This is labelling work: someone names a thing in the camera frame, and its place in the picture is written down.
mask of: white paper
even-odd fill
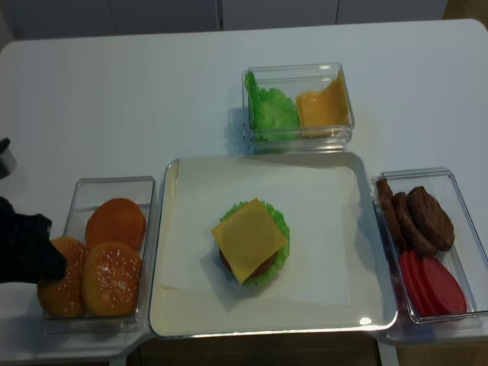
[[[166,287],[349,305],[342,214],[347,168],[314,169],[253,159],[180,161],[175,208],[159,282]],[[211,230],[233,204],[257,197],[281,211],[291,229],[290,257],[265,288],[240,286],[218,257]]]

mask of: tomato slice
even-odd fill
[[[421,272],[427,295],[438,308],[439,315],[466,313],[463,291],[441,263],[434,258],[422,258]]]
[[[409,252],[403,252],[400,255],[400,270],[402,272],[403,283],[405,284],[406,292],[409,295],[410,301],[412,301],[413,307],[415,308],[416,312],[423,318],[428,315],[425,311],[425,307],[419,296],[419,292],[417,291],[417,288],[412,279],[412,272],[410,271],[408,266],[408,255]]]
[[[422,305],[424,306],[427,316],[439,315],[439,308],[429,298],[428,290],[421,272],[420,257],[413,251],[409,252],[406,257],[408,269],[412,273],[412,281],[416,286]]]

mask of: white tray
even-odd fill
[[[234,203],[255,197],[291,228],[290,257],[262,290],[225,277],[210,234]],[[307,265],[308,277],[297,274]],[[152,288],[149,324],[160,337],[379,330],[397,317],[368,178],[349,152],[174,161]]]

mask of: table surface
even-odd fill
[[[370,175],[446,166],[488,243],[488,36],[476,21],[16,42],[0,54],[0,137],[15,210],[63,232],[80,178],[152,175],[175,158],[242,153],[242,71],[341,62]],[[132,335],[44,335],[35,286],[0,285],[0,362],[110,358]]]

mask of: green lettuce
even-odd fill
[[[229,218],[232,214],[238,211],[242,206],[247,204],[248,202],[239,202],[238,204],[234,204],[230,210],[228,210],[221,218],[220,222]],[[273,221],[278,226],[278,229],[287,238],[286,243],[277,251],[276,257],[274,258],[273,264],[268,268],[268,270],[260,275],[257,278],[250,278],[244,282],[244,285],[256,285],[262,286],[267,284],[276,274],[283,268],[284,263],[287,261],[288,256],[290,255],[290,228],[284,222],[283,214],[276,210],[270,204],[261,201],[261,203],[265,206],[265,209],[268,211],[269,216],[273,219]]]
[[[300,126],[297,107],[293,101],[277,88],[260,89],[252,72],[246,74],[244,84],[251,106],[251,128],[253,130],[286,130]],[[294,133],[283,135],[259,135],[259,140],[292,140]]]

